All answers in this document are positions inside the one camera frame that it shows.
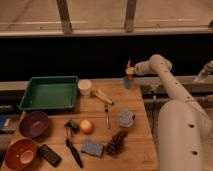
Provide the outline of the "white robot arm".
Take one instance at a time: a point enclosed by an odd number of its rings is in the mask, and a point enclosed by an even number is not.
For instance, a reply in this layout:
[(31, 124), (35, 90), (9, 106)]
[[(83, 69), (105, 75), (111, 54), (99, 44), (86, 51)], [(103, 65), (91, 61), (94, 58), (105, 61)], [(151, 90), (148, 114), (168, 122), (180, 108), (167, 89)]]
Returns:
[(154, 54), (134, 66), (128, 62), (126, 75), (157, 74), (169, 96), (158, 116), (159, 171), (203, 171), (202, 140), (209, 136), (213, 122), (171, 68), (169, 60)]

